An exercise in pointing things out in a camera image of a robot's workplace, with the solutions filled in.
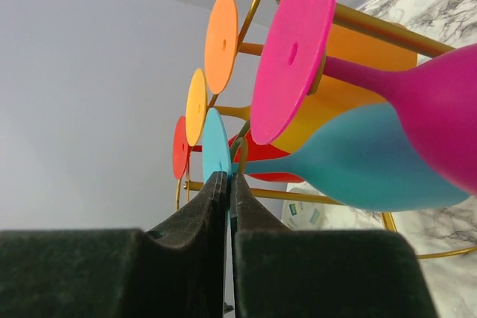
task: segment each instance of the marble surface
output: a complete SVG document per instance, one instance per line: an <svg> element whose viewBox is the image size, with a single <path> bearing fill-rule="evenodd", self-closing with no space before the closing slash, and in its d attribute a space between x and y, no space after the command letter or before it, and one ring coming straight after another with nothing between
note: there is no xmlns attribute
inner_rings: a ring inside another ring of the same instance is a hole
<svg viewBox="0 0 477 318"><path fill-rule="evenodd" d="M477 42L477 0L376 0L361 10L455 47ZM306 183L290 184L288 190L316 193ZM382 228L375 212L326 206L322 214L325 229ZM418 254L477 245L475 197L450 208L396 213L394 219ZM477 252L420 264L441 317L477 317Z"/></svg>

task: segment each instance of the green label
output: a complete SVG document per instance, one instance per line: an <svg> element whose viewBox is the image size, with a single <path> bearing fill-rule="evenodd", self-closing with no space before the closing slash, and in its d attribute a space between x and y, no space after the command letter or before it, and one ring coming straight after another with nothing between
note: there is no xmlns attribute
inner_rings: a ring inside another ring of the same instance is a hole
<svg viewBox="0 0 477 318"><path fill-rule="evenodd" d="M289 207L290 207L291 216L295 216L297 214L297 207L295 206L295 204L290 204Z"/></svg>

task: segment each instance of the wine glass holder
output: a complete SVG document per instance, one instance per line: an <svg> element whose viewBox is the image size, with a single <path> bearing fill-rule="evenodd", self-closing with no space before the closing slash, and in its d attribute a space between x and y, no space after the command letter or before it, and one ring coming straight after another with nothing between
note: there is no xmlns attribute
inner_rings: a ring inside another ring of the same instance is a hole
<svg viewBox="0 0 477 318"><path fill-rule="evenodd" d="M228 115L237 118L242 118L245 120L244 126L238 133L238 135L231 141L230 145L230 158L234 159L237 156L238 150L241 147L240 153L240 165L238 167L238 171L244 173L245 166L247 164L247 141L244 140L244 137L250 131L250 110L247 112L246 108L232 108L232 107L225 107L225 106L216 106L215 103L218 100L218 96L220 92L224 90L224 88L228 84L228 79L230 78L231 72L233 70L234 61L237 53L249 54L253 56L261 56L263 45L256 44L252 42L245 42L245 37L247 35L247 31L250 27L250 24L253 21L253 17L257 11L257 8L260 4L261 0L252 0L250 4L250 8L245 16L245 19L241 25L240 31L238 32L238 36L236 39L231 39L234 46L234 54L233 54L233 61L230 65L230 73L227 81L224 83L216 83L218 90L212 91L213 96L205 103L205 108L202 108L199 113L195 113L194 115L189 114L189 102L194 102L191 106L197 106L198 100L194 98L191 100L190 98L190 90L189 90L189 98L188 98L188 110L186 111L186 116L181 117L181 119L177 122L176 127L176 134L174 135L174 149L173 149L173 166L174 166L174 176L177 179L177 190L176 190L176 197L175 197L175 205L176 210L180 208L180 193L182 189L186 191L186 202L189 202L190 199L190 191L199 191L203 187L202 182L193 181L191 179L190 173L190 156L191 153L199 153L202 151L200 145L197 145L198 140L200 138L201 130L203 129L203 123L205 121L205 116L207 111L211 108L216 108L221 115ZM452 46L445 45L443 43L434 41L433 39L429 39L428 37L416 34L412 31L409 31L401 26L391 24L389 22L385 22L381 19L377 19L373 16L369 16L367 14L361 13L358 10L354 10L352 8L346 7L342 4L335 5L335 12L333 16L333 24L339 25L343 28L350 29L352 31L358 32L360 34L364 34L367 36L371 36L375 39L380 39L384 42L399 46L400 48L407 49L409 51L413 51L417 54L422 54L427 57L438 57L442 54L445 54L449 51L454 50ZM319 79L323 73L323 66L321 66L320 71L318 72L317 79L314 82L314 86L310 89L309 93L313 93L319 87ZM196 83L205 83L206 79L204 78L203 72L199 71L198 74L195 74ZM206 101L206 94L202 94L199 102L203 104ZM195 132L194 140L192 143L189 141L188 137L188 129L189 127L186 126L186 120L189 120L188 126L195 126L191 131ZM343 205L338 201L332 199L331 197L327 196L319 196L313 194L298 194L298 193L291 193L291 192L284 192L284 191L274 191L274 190L265 190L261 188L252 188L252 194L255 197L262 197L267 199L276 199L276 200L294 200L294 201L303 201L309 203L322 203L327 205ZM398 232L397 226L394 222L392 212L382 212L382 223L385 229ZM427 258L441 258L453 255L463 255L470 252L477 251L477 246L468 247L465 249L454 249L451 251L446 252L436 252L431 254L421 254L417 255L419 259L427 259Z"/></svg>

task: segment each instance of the hole in base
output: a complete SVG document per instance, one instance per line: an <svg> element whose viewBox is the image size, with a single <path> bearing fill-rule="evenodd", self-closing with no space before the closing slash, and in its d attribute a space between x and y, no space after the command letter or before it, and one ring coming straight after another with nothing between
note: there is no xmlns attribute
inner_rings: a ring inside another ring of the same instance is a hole
<svg viewBox="0 0 477 318"><path fill-rule="evenodd" d="M291 66L295 61L295 57L297 57L298 52L298 42L294 42L291 46L290 54L288 55L288 64Z"/></svg>

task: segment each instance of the gray wall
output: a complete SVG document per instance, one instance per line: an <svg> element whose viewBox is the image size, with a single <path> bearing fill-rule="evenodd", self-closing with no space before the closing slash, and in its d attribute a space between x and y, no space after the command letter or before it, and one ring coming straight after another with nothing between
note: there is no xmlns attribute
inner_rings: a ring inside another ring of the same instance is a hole
<svg viewBox="0 0 477 318"><path fill-rule="evenodd" d="M0 225L147 229L169 216L174 126L209 12L172 0L1 4ZM220 104L248 104L256 65L240 56ZM227 124L232 135L241 122ZM201 181L200 155L192 164Z"/></svg>

